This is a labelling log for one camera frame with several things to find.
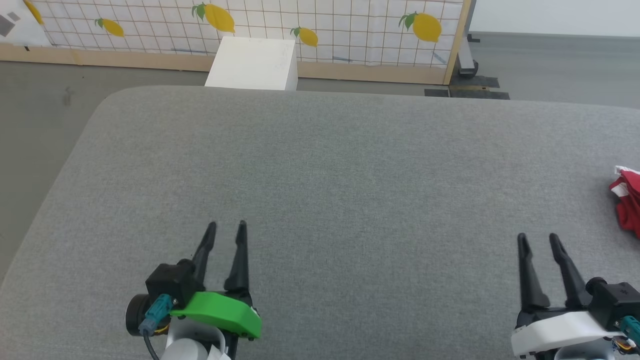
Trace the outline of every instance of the grid patterned fabric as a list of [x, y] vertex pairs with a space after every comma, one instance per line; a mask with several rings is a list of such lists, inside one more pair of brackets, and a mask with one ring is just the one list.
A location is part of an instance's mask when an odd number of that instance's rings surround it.
[[[218, 50], [220, 39], [224, 36], [295, 38], [299, 44], [296, 52], [301, 61], [443, 68], [449, 60], [462, 2], [32, 1], [42, 16], [43, 27], [51, 44], [56, 47], [212, 55]], [[214, 6], [207, 7], [207, 13], [209, 8], [215, 8], [213, 11], [216, 15], [226, 12], [225, 16], [233, 19], [233, 33], [221, 31], [220, 28], [228, 30], [228, 27], [215, 22], [211, 24], [208, 14], [201, 19], [198, 10], [193, 9], [194, 6], [209, 3]], [[407, 28], [403, 16], [411, 14], [420, 15], [413, 17]], [[422, 14], [437, 20], [437, 42], [421, 40], [418, 36], [428, 26], [419, 24], [427, 18]]]

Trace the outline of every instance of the white cube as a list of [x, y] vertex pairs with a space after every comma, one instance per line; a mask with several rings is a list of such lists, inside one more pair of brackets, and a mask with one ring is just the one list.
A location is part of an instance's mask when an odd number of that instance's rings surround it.
[[295, 90], [295, 45], [294, 40], [223, 37], [204, 86]]

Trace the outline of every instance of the gray floor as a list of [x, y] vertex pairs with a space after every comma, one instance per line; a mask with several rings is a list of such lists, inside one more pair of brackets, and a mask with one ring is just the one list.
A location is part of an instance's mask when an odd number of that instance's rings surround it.
[[[514, 100], [640, 108], [638, 40], [477, 36], [479, 75]], [[174, 70], [0, 62], [0, 279], [86, 121], [109, 94], [204, 84]], [[298, 90], [423, 96], [434, 86], [300, 79]]]

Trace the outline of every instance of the wooden baseboard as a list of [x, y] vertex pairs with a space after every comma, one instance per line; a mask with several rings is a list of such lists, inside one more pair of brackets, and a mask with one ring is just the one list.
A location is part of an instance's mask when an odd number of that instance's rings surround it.
[[[208, 72], [213, 56], [91, 51], [0, 44], [0, 60]], [[298, 62], [300, 78], [442, 85], [447, 70], [430, 67], [366, 66]]]

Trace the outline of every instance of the red and white cloth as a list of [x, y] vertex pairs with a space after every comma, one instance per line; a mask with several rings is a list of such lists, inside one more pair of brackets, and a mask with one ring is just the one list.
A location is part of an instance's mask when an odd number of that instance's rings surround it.
[[640, 239], [640, 172], [626, 167], [616, 167], [620, 177], [609, 186], [619, 198], [616, 206], [618, 221], [624, 230], [632, 230]]

